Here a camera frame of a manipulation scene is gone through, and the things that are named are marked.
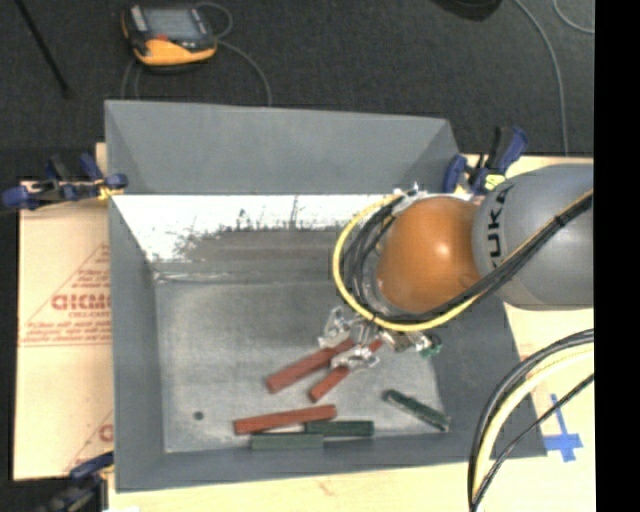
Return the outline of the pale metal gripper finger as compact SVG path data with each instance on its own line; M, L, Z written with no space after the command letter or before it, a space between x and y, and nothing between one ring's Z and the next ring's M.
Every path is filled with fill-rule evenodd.
M333 358L333 368L346 368L350 371L369 369L377 366L380 358L370 347L355 347Z
M317 338L319 347L321 349L337 348L341 345L351 347L354 322L354 317L346 313L342 306L331 309L322 333Z

